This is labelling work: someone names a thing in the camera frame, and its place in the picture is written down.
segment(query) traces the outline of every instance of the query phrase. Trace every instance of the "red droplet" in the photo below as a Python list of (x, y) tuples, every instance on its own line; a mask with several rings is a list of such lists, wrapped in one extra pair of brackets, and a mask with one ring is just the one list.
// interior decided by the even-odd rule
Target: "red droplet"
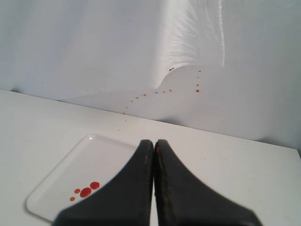
[(89, 187), (85, 187), (83, 190), (81, 190), (80, 196), (81, 196), (82, 198), (85, 198), (85, 197), (87, 197), (88, 195), (90, 195), (91, 193), (92, 193), (92, 189), (89, 188)]
[(75, 193), (75, 194), (80, 193), (80, 189), (79, 189), (79, 188), (75, 189), (75, 190), (74, 190), (74, 193)]
[(92, 183), (90, 184), (90, 187), (91, 187), (93, 190), (98, 189), (99, 186), (100, 186), (100, 183), (99, 183), (99, 182), (96, 182), (96, 181), (94, 181), (94, 182), (92, 182)]

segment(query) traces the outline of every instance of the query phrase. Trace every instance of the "red liquid drop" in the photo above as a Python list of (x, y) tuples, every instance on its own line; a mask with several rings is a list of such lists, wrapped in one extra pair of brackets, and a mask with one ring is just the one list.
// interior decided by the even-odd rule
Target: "red liquid drop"
[(74, 193), (75, 193), (75, 194), (80, 193), (80, 189), (79, 189), (79, 188), (75, 189), (75, 190), (74, 190)]
[(88, 195), (90, 195), (91, 193), (92, 193), (92, 189), (89, 188), (89, 187), (85, 187), (83, 190), (81, 190), (80, 196), (81, 196), (82, 198), (85, 198), (85, 197), (87, 197)]
[(90, 187), (91, 187), (93, 190), (98, 189), (99, 186), (100, 186), (100, 183), (99, 183), (99, 182), (96, 182), (96, 181), (94, 181), (94, 182), (92, 182), (92, 183), (90, 184)]

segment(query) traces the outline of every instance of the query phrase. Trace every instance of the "white tabletop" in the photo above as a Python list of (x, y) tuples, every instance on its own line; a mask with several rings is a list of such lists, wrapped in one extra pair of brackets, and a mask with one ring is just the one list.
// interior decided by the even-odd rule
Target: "white tabletop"
[(167, 139), (199, 179), (253, 209), (265, 226), (301, 225), (297, 150), (4, 90), (0, 106), (0, 225), (49, 225), (27, 212), (25, 200), (92, 133), (133, 144)]

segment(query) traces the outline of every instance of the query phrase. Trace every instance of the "white backdrop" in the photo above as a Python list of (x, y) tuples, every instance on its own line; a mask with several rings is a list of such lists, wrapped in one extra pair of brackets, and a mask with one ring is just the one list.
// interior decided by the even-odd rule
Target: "white backdrop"
[(0, 88), (300, 150), (301, 2), (177, 4), (0, 0)]

